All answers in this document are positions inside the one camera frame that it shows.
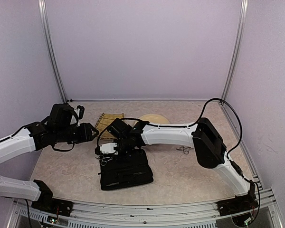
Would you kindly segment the black zip tool case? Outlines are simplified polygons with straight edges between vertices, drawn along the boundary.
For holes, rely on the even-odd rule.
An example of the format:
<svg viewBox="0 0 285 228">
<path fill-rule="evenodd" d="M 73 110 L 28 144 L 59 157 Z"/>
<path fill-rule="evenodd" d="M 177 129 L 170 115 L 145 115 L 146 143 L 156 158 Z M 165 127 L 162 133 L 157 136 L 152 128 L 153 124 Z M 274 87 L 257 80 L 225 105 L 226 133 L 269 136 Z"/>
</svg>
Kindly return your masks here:
<svg viewBox="0 0 285 228">
<path fill-rule="evenodd" d="M 100 166 L 101 190 L 124 189 L 153 182 L 153 172 L 148 164 L 146 152 L 138 149 L 138 155 L 134 162 L 120 164 L 116 157 L 105 166 Z"/>
</svg>

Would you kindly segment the straight silver scissors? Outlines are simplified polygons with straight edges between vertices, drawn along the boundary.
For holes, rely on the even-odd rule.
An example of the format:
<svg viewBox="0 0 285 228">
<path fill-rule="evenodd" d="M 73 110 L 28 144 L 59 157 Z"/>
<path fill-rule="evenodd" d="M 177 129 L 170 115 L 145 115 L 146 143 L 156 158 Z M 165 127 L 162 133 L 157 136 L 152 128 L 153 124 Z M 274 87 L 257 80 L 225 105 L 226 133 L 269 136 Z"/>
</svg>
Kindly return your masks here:
<svg viewBox="0 0 285 228">
<path fill-rule="evenodd" d="M 113 160 L 112 157 L 103 155 L 99 155 L 97 159 L 99 160 L 101 166 L 105 166 L 109 161 Z"/>
</svg>

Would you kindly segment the thinning silver scissors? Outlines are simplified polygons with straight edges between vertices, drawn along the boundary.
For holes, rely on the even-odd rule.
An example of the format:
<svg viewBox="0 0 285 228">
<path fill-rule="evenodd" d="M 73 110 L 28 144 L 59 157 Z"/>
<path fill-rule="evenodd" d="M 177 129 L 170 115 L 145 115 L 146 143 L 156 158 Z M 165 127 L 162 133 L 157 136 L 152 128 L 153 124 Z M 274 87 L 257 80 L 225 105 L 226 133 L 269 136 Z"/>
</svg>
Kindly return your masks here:
<svg viewBox="0 0 285 228">
<path fill-rule="evenodd" d="M 182 151 L 185 155 L 188 155 L 190 153 L 191 147 L 185 147 L 181 146 L 176 149 L 177 151 Z"/>
</svg>

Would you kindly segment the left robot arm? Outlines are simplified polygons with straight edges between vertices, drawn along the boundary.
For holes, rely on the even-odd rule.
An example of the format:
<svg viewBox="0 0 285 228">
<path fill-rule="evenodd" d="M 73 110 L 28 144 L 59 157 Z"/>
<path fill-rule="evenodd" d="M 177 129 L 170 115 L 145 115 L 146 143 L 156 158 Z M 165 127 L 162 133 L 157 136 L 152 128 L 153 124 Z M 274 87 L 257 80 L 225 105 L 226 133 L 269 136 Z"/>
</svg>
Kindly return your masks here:
<svg viewBox="0 0 285 228">
<path fill-rule="evenodd" d="M 75 146 L 92 141 L 99 131 L 90 123 L 81 123 L 85 108 L 73 108 L 69 104 L 54 104 L 52 110 L 41 122 L 33 122 L 20 127 L 15 133 L 0 139 L 0 164 L 20 155 L 37 152 L 50 146 L 56 152 L 57 143 Z M 38 180 L 22 181 L 0 175 L 0 197 L 38 201 L 46 211 L 57 207 L 47 185 Z"/>
</svg>

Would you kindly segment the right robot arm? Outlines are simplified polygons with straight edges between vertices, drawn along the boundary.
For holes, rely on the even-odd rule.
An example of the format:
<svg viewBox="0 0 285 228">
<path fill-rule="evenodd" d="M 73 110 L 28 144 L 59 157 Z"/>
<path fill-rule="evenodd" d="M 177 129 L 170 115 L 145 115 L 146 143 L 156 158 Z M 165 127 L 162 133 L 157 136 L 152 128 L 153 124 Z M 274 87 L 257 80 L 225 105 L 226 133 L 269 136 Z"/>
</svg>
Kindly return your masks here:
<svg viewBox="0 0 285 228">
<path fill-rule="evenodd" d="M 141 119 L 135 125 L 126 123 L 127 118 L 116 118 L 104 130 L 116 139 L 112 143 L 97 144 L 97 155 L 117 156 L 153 144 L 181 145 L 194 148 L 198 164 L 216 171 L 232 188 L 233 206 L 243 211 L 259 196 L 259 187 L 248 180 L 242 169 L 231 159 L 231 150 L 223 143 L 214 125 L 201 115 L 195 122 L 176 125 L 150 123 Z"/>
</svg>

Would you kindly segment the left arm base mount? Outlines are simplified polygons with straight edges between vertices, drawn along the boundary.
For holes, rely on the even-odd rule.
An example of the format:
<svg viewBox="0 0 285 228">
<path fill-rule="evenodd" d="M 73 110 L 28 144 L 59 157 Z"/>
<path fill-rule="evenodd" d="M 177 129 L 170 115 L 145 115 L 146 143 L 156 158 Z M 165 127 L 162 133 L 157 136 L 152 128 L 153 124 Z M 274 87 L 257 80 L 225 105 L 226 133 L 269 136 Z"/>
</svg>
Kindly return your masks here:
<svg viewBox="0 0 285 228">
<path fill-rule="evenodd" d="M 52 198 L 50 200 L 45 200 L 44 202 L 33 201 L 31 207 L 43 212 L 56 214 L 58 216 L 70 217 L 73 208 L 73 202 Z"/>
</svg>

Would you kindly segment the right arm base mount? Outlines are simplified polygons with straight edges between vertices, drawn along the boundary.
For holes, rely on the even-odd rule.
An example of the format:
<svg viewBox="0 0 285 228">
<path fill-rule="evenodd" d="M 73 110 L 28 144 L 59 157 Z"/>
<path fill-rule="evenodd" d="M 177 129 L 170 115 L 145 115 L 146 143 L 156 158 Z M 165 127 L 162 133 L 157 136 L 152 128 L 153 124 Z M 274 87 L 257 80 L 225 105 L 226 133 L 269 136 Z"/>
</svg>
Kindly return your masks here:
<svg viewBox="0 0 285 228">
<path fill-rule="evenodd" d="M 227 216 L 251 210 L 253 207 L 257 208 L 258 202 L 256 200 L 233 198 L 220 200 L 217 202 L 217 206 L 220 216 Z"/>
</svg>

